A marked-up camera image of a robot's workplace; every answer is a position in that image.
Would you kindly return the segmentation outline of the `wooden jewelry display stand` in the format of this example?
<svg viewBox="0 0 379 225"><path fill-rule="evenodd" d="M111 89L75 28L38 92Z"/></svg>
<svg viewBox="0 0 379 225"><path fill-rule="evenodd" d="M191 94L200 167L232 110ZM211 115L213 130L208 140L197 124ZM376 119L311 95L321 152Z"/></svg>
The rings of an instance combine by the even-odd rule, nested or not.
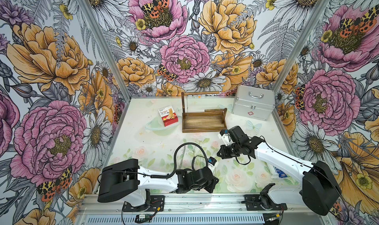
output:
<svg viewBox="0 0 379 225"><path fill-rule="evenodd" d="M227 129L226 114L224 109L206 109L204 112L188 112L185 110L185 97L190 95L211 95L218 94L219 91L212 92L182 92L182 132L202 133L220 132Z"/></svg>

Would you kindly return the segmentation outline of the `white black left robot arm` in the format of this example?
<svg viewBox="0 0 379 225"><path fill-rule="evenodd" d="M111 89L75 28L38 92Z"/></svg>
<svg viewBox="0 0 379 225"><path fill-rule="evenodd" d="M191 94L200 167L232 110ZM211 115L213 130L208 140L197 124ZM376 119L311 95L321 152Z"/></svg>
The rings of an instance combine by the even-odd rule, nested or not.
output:
<svg viewBox="0 0 379 225"><path fill-rule="evenodd" d="M186 146L200 149L200 158L205 160L205 166L195 169L178 169L177 154ZM192 190L206 190L212 193L219 182L213 171L217 160L207 157L204 149L196 143L183 143L178 146L173 155L173 171L163 173L139 166L135 158L105 167L99 176L99 203L109 203L119 200L127 202L139 210L152 206L151 190L157 189L169 193L183 194Z"/></svg>

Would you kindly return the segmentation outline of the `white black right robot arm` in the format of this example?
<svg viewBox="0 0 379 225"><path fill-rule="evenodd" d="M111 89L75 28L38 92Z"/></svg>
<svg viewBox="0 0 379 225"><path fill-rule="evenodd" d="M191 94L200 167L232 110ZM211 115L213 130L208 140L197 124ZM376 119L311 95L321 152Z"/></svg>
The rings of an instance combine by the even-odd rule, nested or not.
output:
<svg viewBox="0 0 379 225"><path fill-rule="evenodd" d="M249 137L239 126L221 130L219 138L224 142L217 156L221 159L246 155L278 168L292 177L299 185L282 186L270 183L260 192L265 209L273 204L305 205L314 213L326 216L341 196L341 189L329 166L297 158L270 144L264 137Z"/></svg>

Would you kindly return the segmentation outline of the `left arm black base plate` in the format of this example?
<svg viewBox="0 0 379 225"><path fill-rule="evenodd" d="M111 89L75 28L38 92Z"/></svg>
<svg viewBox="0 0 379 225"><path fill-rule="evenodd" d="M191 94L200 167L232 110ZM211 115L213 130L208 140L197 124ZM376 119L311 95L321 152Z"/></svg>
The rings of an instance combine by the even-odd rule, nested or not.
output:
<svg viewBox="0 0 379 225"><path fill-rule="evenodd" d="M150 195L145 204L133 207L130 203L125 202L123 212L162 212L164 210L165 196Z"/></svg>

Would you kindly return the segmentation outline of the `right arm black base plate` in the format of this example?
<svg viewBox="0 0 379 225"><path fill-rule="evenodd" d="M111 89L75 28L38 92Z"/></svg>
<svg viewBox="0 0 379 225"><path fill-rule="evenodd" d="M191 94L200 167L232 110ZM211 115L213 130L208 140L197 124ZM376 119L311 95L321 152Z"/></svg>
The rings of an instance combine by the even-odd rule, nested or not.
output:
<svg viewBox="0 0 379 225"><path fill-rule="evenodd" d="M286 211L285 203L275 204L267 195L247 194L241 204L246 206L247 211Z"/></svg>

